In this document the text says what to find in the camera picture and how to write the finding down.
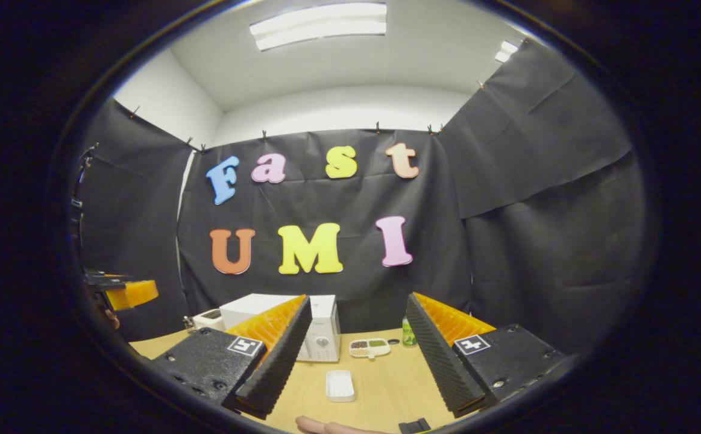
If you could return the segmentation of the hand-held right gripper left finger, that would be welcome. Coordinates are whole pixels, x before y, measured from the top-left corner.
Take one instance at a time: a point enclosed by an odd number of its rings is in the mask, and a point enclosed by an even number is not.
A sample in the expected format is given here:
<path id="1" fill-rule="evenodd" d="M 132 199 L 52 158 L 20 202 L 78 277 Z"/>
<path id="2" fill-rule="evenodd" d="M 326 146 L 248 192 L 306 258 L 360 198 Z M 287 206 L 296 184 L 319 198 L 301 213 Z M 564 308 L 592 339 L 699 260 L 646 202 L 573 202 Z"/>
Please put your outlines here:
<path id="1" fill-rule="evenodd" d="M 295 365 L 312 321 L 300 295 L 225 332 L 204 327 L 152 360 L 161 376 L 237 413 L 265 418 Z"/>

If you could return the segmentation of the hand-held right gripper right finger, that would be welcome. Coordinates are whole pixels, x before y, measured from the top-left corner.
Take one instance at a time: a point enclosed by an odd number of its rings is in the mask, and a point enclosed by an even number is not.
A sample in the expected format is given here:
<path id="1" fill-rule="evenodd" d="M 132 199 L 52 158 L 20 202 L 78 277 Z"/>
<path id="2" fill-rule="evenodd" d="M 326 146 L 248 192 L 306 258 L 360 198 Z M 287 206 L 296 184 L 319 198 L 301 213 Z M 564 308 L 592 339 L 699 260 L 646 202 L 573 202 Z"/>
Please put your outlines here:
<path id="1" fill-rule="evenodd" d="M 408 297 L 406 319 L 456 418 L 524 392 L 568 359 L 519 324 L 496 328 L 419 293 Z"/>

